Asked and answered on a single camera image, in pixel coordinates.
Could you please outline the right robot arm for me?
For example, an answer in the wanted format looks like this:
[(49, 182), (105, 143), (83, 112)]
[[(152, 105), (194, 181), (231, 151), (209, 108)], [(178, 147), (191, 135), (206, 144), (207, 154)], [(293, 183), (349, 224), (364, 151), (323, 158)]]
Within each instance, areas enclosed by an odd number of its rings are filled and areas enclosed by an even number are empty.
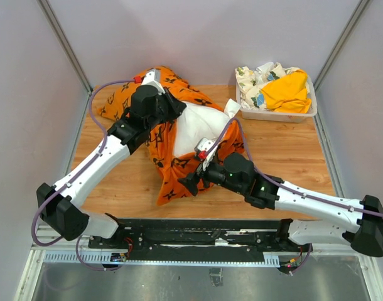
[(214, 184), (240, 194), (258, 209), (294, 211), (311, 221), (284, 221), (275, 235), (276, 246), (288, 251), (307, 244), (348, 245), (354, 251), (383, 257), (383, 206), (371, 195), (362, 199), (330, 196), (304, 189), (259, 172), (252, 161), (236, 152), (223, 163), (203, 161), (179, 183), (197, 195), (198, 184)]

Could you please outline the white pillow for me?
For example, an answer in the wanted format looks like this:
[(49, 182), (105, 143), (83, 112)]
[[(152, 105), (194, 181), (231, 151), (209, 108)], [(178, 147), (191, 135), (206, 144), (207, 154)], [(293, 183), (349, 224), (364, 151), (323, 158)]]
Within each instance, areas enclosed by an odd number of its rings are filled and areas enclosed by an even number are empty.
[(235, 117), (241, 105), (228, 100), (225, 109), (197, 105), (185, 102), (186, 108), (176, 121), (175, 144), (173, 155), (181, 157), (194, 151), (202, 138), (216, 139), (226, 123)]

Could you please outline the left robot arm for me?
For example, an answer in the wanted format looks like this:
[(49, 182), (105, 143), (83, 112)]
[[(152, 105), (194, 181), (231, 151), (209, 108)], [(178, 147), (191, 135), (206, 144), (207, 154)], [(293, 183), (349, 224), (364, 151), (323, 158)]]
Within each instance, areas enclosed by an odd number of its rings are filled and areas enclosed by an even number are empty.
[(107, 130), (93, 153), (54, 185), (43, 183), (38, 187), (36, 217), (67, 241), (95, 235), (103, 237), (111, 248), (120, 247), (125, 232), (118, 228), (115, 219), (106, 214), (87, 214), (80, 208), (114, 167), (149, 140), (157, 125), (174, 122), (185, 109), (186, 103), (176, 99), (167, 88), (137, 87), (130, 106)]

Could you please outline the orange patterned pillowcase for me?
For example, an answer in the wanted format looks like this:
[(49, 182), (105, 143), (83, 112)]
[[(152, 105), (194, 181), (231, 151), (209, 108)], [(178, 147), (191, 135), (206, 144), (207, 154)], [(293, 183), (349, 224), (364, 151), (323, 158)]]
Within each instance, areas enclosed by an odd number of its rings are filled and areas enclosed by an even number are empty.
[[(225, 109), (225, 106), (221, 107), (216, 104), (210, 97), (191, 86), (170, 68), (158, 66), (157, 69), (161, 71), (162, 86), (169, 89), (178, 100), (218, 110)], [(219, 161), (223, 161), (233, 152), (240, 154), (244, 152), (239, 126), (237, 122), (233, 122), (231, 119), (226, 123), (223, 129), (226, 133), (218, 144), (217, 155)], [(178, 179), (186, 177), (199, 165), (199, 161), (195, 158), (195, 148), (191, 153), (181, 157), (173, 155), (175, 135), (176, 121), (167, 122), (155, 127), (150, 133), (149, 140), (145, 143), (150, 159), (163, 180), (156, 201), (158, 205), (164, 205), (176, 198), (189, 197), (190, 192), (178, 182)]]

